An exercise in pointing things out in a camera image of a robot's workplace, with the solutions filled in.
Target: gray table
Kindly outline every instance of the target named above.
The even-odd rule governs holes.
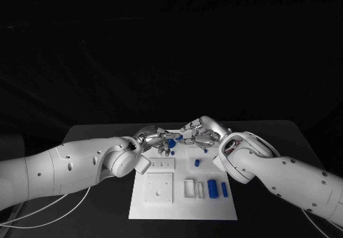
[[[322,167],[292,122],[223,121],[221,124],[232,131],[257,134],[273,145],[281,155],[291,156],[318,168]],[[76,125],[70,128],[63,142],[131,136],[147,125]],[[185,122],[154,123],[154,125],[164,129],[180,129]],[[240,184],[229,177],[237,221],[128,220],[134,175],[132,171],[122,178],[105,179],[90,188],[83,203],[63,219],[36,229],[14,230],[11,238],[322,237],[299,208],[268,192],[257,178],[247,184]],[[34,226],[51,221],[73,208],[85,192],[86,190],[67,195],[57,204],[15,224]],[[21,215],[56,199],[57,197],[43,197],[27,201]]]

